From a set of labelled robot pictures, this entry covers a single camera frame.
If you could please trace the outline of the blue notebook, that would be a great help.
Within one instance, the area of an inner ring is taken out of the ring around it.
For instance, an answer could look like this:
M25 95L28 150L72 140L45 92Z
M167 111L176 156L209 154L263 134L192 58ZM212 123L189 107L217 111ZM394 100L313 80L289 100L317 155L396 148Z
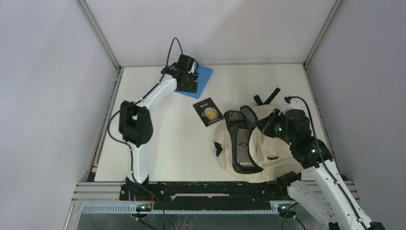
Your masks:
M207 85L212 73L213 69L206 67L206 66L199 66L197 69L199 72L199 80L197 85L197 92L176 92L178 94L182 94L194 99L199 99L203 93L205 86Z

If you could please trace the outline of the black booklet with gold emblem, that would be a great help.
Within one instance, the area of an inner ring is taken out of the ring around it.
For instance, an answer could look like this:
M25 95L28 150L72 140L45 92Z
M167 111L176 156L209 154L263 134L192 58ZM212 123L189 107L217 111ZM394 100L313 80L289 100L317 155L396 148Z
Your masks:
M224 119L222 112L212 98L207 98L192 105L205 127Z

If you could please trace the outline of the beige canvas student bag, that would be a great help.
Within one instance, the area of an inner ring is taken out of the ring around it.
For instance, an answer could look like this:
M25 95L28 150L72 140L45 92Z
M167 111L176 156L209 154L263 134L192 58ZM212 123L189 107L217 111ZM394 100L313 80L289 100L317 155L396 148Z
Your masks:
M301 173L303 168L290 153L288 145L278 139L270 138L260 132L255 121L267 117L274 109L282 112L286 107L271 104L279 93L276 88L266 101L255 96L256 106L244 105L238 110L228 110L220 121L214 137L214 149L219 165L230 175L249 183L275 181L278 177L293 171ZM237 131L249 130L249 159L252 167L237 162Z

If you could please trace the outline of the grey and white book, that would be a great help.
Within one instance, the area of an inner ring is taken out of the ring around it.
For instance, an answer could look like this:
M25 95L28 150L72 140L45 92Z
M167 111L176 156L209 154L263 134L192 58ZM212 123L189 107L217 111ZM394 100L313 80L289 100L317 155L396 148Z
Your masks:
M237 162L242 166L252 167L253 164L249 159L249 130L238 129L237 131Z

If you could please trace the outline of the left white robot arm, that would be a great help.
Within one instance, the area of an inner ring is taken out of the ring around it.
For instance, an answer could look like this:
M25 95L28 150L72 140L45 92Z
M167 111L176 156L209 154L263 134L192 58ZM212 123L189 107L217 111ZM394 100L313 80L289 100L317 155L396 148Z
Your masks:
M131 194L139 200L148 197L147 154L143 147L154 132L151 115L172 92L197 92L198 62L185 54L171 65L165 65L153 86L134 101L122 101L120 108L108 120L107 133L114 141L124 144L130 151L130 171L126 177Z

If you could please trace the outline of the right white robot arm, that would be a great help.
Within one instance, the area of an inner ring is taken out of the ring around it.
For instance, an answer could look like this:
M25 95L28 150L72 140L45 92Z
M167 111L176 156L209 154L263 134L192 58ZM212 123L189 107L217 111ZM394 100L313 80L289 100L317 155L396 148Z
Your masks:
M310 112L274 109L267 117L255 121L262 134L284 141L303 172L312 176L325 201L305 188L301 173L290 171L277 178L277 195L294 199L320 225L329 230L383 230L359 206L344 183L331 152L316 136Z

